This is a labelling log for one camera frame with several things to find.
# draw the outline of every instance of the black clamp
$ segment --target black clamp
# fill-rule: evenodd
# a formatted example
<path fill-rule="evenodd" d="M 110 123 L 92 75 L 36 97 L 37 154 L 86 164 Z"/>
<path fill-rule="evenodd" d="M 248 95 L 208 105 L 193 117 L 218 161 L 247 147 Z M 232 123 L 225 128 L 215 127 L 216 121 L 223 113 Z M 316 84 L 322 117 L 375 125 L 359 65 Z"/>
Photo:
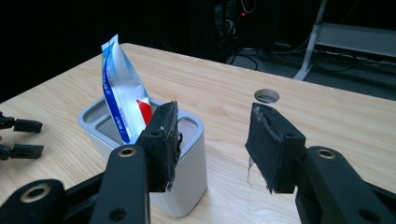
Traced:
<path fill-rule="evenodd" d="M 40 133 L 43 124 L 41 122 L 29 119 L 14 119 L 5 117 L 0 111 L 0 130 L 14 127 L 14 132 Z M 11 159 L 37 159 L 41 156 L 44 146 L 39 145 L 22 145 L 15 144 L 14 147 L 8 147 L 0 144 L 0 160 L 6 161 Z"/>

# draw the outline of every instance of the gray container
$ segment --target gray container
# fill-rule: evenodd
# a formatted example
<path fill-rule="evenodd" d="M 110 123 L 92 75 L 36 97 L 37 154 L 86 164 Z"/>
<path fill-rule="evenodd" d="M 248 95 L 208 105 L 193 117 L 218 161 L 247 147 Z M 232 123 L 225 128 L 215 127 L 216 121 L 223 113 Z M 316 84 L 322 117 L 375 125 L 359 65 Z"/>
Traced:
<path fill-rule="evenodd" d="M 150 99 L 152 111 L 163 103 Z M 172 217 L 184 217 L 198 203 L 207 187 L 204 124 L 194 115 L 179 109 L 178 130 L 183 134 L 180 160 L 171 191 L 150 193 L 150 203 Z M 91 138 L 99 153 L 107 161 L 116 147 L 122 145 L 119 132 L 108 111 L 105 98 L 85 108 L 78 116 L 78 124 Z"/>

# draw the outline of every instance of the dark floor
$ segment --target dark floor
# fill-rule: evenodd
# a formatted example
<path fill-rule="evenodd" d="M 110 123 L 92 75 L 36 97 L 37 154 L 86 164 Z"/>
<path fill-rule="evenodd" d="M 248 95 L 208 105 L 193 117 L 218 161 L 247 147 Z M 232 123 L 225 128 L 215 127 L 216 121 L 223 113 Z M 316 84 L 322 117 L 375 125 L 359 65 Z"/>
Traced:
<path fill-rule="evenodd" d="M 293 78 L 302 66 L 304 54 L 304 50 L 292 50 L 268 56 L 256 49 L 242 49 L 229 56 L 226 63 Z M 317 50 L 311 62 L 307 82 L 396 101 L 395 62 L 323 50 Z"/>

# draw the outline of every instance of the desk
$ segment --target desk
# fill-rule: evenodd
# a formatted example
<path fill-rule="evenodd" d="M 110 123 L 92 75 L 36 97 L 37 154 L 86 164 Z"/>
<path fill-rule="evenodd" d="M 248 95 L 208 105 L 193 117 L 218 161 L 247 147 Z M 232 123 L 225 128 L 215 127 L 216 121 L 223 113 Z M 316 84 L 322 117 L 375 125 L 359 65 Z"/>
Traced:
<path fill-rule="evenodd" d="M 160 101 L 177 100 L 205 124 L 208 188 L 185 217 L 151 206 L 152 223 L 297 223 L 295 195 L 271 195 L 255 166 L 248 177 L 253 94 L 280 95 L 271 106 L 307 138 L 341 152 L 361 177 L 396 192 L 396 102 L 131 44 L 122 48 Z M 0 104 L 4 115 L 44 123 L 39 134 L 1 131 L 2 144 L 42 144 L 38 160 L 0 161 L 0 203 L 19 187 L 56 178 L 68 189 L 103 172 L 106 162 L 78 126 L 78 114 L 102 96 L 101 56 Z"/>

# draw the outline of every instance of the light wood tabletop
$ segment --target light wood tabletop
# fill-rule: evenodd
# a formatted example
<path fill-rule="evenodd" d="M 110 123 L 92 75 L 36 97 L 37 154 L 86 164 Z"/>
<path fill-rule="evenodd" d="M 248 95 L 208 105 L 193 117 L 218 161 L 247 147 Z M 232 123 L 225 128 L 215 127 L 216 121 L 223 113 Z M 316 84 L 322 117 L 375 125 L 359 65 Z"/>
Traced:
<path fill-rule="evenodd" d="M 367 182 L 396 192 L 396 102 L 273 76 L 132 44 L 121 45 L 148 95 L 177 101 L 205 125 L 208 186 L 185 217 L 151 206 L 152 223 L 298 223 L 295 195 L 270 194 L 259 170 L 248 179 L 253 95 L 276 91 L 270 104 L 306 137 L 306 146 L 342 153 Z M 101 56 L 0 104 L 5 116 L 43 122 L 41 133 L 1 130 L 1 144 L 44 145 L 37 160 L 0 161 L 0 203 L 37 179 L 55 178 L 68 189 L 106 168 L 78 125 L 78 115 L 103 96 Z M 40 71 L 32 71 L 34 76 Z"/>

